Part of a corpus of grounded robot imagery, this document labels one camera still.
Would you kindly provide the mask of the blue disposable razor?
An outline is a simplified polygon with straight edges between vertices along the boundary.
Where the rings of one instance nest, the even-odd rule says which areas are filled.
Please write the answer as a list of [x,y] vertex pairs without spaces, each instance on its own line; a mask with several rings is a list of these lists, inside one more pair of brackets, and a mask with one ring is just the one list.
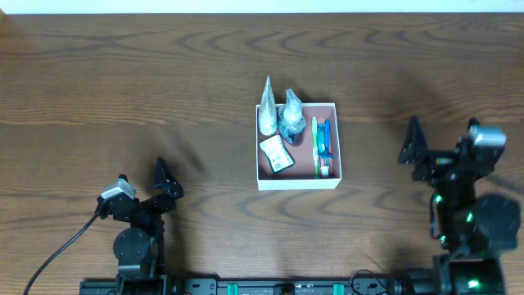
[[329,119],[326,119],[322,124],[318,124],[317,144],[320,157],[333,158],[333,155],[330,153],[331,123]]

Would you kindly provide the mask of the red green toothpaste tube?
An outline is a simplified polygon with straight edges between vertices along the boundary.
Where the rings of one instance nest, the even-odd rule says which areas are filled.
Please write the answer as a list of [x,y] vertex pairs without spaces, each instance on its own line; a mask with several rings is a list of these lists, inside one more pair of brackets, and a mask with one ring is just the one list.
[[330,159],[330,122],[325,120],[322,124],[318,124],[317,128],[317,147],[318,157],[320,159],[320,174],[323,178],[329,176],[329,159]]

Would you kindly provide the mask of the green white toothbrush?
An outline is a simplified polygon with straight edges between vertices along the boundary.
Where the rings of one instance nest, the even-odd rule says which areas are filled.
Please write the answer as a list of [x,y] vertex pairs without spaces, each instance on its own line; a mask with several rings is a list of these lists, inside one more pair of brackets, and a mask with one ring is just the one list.
[[318,122],[316,117],[312,117],[311,120],[311,132],[312,132],[312,157],[314,161],[314,177],[319,178],[318,172],[318,144],[317,144],[317,133],[318,133]]

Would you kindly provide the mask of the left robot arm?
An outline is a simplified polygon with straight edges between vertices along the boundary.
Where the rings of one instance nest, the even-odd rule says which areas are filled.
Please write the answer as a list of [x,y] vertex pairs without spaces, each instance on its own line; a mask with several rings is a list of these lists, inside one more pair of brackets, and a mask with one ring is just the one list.
[[183,187],[165,159],[156,160],[153,188],[159,193],[141,201],[136,189],[121,174],[97,198],[95,213],[104,220],[128,223],[114,241],[118,260],[114,294],[179,294],[179,281],[165,272],[165,222],[162,216],[176,208]]

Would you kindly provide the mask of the clear blue soap pump bottle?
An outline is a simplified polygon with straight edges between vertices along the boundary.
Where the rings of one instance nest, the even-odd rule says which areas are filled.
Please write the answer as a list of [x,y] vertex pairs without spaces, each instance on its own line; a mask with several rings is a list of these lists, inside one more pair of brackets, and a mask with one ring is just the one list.
[[302,101],[291,88],[286,90],[286,99],[286,103],[278,108],[278,131],[292,146],[299,146],[306,129]]

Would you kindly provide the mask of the green white labelled packet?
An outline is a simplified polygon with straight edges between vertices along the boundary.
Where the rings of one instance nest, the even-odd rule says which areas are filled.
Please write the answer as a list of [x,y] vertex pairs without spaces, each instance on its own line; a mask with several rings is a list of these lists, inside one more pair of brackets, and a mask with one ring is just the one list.
[[265,139],[259,144],[259,147],[266,156],[270,169],[274,174],[294,166],[295,162],[279,134]]

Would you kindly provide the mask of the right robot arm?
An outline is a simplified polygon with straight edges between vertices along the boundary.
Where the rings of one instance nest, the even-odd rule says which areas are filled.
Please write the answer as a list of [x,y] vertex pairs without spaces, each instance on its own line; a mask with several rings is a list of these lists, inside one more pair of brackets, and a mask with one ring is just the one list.
[[413,166],[412,178],[433,189],[430,236],[444,253],[422,275],[406,274],[411,294],[504,294],[500,256],[517,248],[518,202],[497,193],[477,196],[475,183],[490,175],[503,155],[506,134],[473,117],[451,150],[429,148],[419,119],[411,116],[398,162]]

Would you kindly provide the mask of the white squeeze tube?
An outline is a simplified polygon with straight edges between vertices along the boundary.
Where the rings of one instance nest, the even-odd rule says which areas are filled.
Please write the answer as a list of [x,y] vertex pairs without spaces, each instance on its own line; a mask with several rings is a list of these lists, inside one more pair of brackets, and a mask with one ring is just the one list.
[[262,93],[260,109],[258,114],[259,132],[264,136],[276,133],[278,127],[277,110],[270,77],[267,76],[264,91]]

